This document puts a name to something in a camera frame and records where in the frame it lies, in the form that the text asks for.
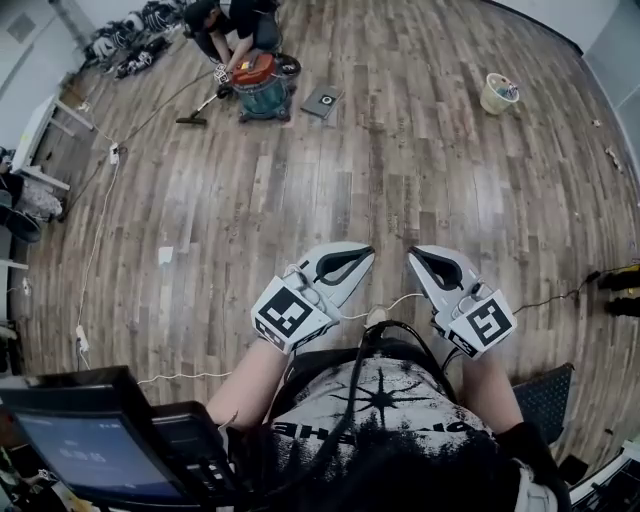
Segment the metal vacuum wand with nozzle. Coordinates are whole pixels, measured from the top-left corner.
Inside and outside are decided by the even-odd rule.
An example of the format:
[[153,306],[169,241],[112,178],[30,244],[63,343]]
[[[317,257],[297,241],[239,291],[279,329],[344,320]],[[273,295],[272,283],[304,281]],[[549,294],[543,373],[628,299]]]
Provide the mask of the metal vacuum wand with nozzle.
[[223,99],[226,96],[225,93],[216,93],[213,96],[205,100],[196,110],[194,110],[189,116],[177,118],[176,124],[190,125],[190,126],[206,126],[208,121],[200,116],[200,114],[215,100]]

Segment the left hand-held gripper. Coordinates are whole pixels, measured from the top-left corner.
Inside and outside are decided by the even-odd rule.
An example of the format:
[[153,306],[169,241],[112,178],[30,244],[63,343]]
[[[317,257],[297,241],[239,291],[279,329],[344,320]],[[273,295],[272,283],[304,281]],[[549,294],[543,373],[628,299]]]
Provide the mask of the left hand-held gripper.
[[360,242],[315,246],[282,277],[275,276],[252,307],[257,335],[285,355],[324,336],[339,323],[339,308],[374,259],[373,247]]

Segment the white table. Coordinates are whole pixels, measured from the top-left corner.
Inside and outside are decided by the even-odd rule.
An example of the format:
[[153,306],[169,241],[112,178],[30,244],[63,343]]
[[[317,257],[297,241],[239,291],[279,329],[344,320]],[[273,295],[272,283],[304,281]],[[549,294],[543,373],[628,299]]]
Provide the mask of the white table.
[[63,103],[57,95],[49,96],[33,110],[14,153],[11,162],[11,172],[32,180],[40,181],[48,187],[68,192],[70,190],[69,184],[45,174],[40,165],[32,164],[33,157],[40,146],[42,137],[50,125],[57,127],[70,137],[75,136],[74,131],[54,119],[56,110],[62,110],[90,131],[96,128],[94,123]]

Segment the white rack with black gear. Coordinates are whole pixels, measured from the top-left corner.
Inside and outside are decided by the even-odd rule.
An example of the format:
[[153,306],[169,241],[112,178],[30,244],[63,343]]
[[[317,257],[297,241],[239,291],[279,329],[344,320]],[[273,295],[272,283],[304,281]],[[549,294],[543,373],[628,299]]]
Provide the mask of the white rack with black gear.
[[640,512],[640,442],[570,491],[571,512]]

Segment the person's left forearm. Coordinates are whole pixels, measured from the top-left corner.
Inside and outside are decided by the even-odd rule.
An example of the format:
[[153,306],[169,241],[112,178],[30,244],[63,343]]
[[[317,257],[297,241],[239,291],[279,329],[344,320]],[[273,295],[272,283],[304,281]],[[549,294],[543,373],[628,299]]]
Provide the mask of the person's left forearm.
[[289,357],[270,342],[257,339],[238,366],[209,400],[206,410],[217,425],[246,431],[265,419]]

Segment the black tripod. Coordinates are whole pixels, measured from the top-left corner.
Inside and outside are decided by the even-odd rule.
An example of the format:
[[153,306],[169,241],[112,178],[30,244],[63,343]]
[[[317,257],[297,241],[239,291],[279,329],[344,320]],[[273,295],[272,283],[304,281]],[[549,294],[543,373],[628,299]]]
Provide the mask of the black tripod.
[[[599,290],[619,292],[627,289],[640,289],[640,267],[606,274],[598,283]],[[616,298],[604,304],[604,311],[612,316],[640,318],[640,296],[635,298]]]

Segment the black device box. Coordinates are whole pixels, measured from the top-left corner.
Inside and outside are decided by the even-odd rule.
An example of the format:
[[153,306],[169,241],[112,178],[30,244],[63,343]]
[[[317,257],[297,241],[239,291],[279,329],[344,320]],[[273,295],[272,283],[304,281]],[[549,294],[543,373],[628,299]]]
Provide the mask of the black device box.
[[243,486],[231,467],[223,435],[205,406],[196,401],[155,406],[152,423],[174,459],[206,488],[221,506],[237,498]]

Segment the person's right forearm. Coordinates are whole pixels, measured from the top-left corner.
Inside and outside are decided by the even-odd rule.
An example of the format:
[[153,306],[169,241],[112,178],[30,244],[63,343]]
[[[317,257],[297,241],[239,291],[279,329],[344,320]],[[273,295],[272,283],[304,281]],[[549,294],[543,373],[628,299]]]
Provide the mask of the person's right forearm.
[[494,433],[502,434],[523,422],[523,415],[500,354],[487,351],[477,360],[463,361],[465,407]]

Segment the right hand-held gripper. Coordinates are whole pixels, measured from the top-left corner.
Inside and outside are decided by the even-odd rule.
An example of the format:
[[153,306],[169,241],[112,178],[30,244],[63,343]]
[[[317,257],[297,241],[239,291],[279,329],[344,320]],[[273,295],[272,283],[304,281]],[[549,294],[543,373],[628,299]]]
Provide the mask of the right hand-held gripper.
[[408,262],[423,295],[438,311],[434,320],[443,337],[468,358],[480,358],[516,329],[517,320],[503,293],[478,281],[477,269],[461,252],[436,245],[411,246]]

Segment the grey wall vent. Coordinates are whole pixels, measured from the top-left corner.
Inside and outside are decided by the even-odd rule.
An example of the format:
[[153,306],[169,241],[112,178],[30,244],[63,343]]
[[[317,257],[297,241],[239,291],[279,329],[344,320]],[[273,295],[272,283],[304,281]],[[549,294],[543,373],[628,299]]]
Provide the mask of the grey wall vent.
[[17,15],[9,24],[6,32],[11,36],[13,40],[17,43],[24,43],[31,33],[35,30],[36,24],[31,19],[31,17],[22,12]]

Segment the person's black white t-shirt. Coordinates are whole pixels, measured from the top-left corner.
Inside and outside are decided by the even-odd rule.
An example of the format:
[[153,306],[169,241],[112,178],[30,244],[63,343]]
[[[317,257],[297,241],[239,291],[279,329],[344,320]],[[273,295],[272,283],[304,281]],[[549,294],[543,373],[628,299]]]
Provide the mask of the person's black white t-shirt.
[[494,433],[420,366],[371,354],[239,431],[251,512],[571,512],[538,429]]

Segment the beige bucket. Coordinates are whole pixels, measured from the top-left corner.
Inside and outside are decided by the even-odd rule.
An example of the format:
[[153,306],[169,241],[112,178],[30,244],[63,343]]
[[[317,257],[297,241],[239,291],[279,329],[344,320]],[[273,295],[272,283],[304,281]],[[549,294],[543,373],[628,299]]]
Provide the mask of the beige bucket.
[[491,115],[500,115],[520,99],[519,88],[499,73],[489,73],[480,94],[481,107]]

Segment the black monitor blue screen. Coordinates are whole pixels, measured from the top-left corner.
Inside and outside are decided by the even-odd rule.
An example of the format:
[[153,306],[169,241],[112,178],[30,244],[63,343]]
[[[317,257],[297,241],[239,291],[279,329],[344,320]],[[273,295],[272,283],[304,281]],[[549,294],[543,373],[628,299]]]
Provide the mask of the black monitor blue screen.
[[126,366],[0,379],[0,402],[39,456],[87,500],[188,507],[187,475]]

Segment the black office chair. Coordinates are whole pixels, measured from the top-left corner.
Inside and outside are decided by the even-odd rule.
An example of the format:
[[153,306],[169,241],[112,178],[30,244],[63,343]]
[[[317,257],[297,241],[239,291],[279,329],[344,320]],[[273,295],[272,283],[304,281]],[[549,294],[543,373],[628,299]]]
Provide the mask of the black office chair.
[[35,244],[41,240],[39,224],[29,215],[0,205],[0,226],[5,227],[18,240]]

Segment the red teal vacuum cleaner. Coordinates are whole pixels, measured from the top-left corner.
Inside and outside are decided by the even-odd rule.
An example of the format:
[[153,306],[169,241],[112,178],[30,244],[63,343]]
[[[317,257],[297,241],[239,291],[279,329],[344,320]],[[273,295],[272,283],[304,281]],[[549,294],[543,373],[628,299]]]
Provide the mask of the red teal vacuum cleaner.
[[241,109],[239,122],[291,118],[291,90],[278,72],[276,58],[271,53],[247,54],[232,73],[232,88]]

